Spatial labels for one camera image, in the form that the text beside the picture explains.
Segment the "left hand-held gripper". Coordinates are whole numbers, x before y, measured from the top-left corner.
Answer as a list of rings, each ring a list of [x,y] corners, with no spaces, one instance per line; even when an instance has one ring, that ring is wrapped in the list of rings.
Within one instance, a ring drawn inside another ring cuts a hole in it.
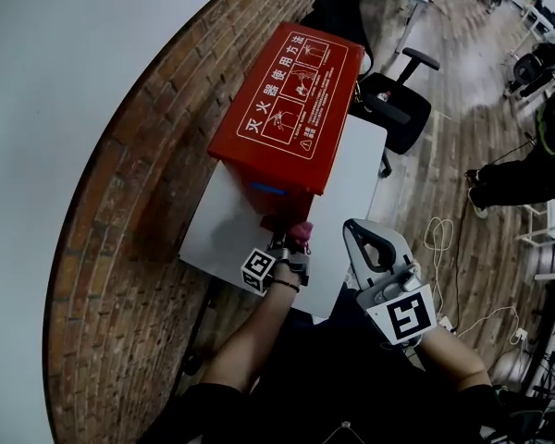
[[[287,233],[281,242],[281,233],[275,232],[267,249],[254,248],[240,267],[242,282],[256,293],[264,295],[274,280],[277,264],[286,264],[301,279],[301,284],[309,284],[310,248],[307,243],[300,244]]]

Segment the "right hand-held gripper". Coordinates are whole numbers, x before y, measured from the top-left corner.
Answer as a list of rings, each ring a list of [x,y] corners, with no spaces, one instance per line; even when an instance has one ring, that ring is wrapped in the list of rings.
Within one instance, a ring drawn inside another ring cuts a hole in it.
[[[360,287],[356,301],[393,347],[437,325],[432,288],[421,279],[407,241],[370,220],[348,219],[343,239]]]

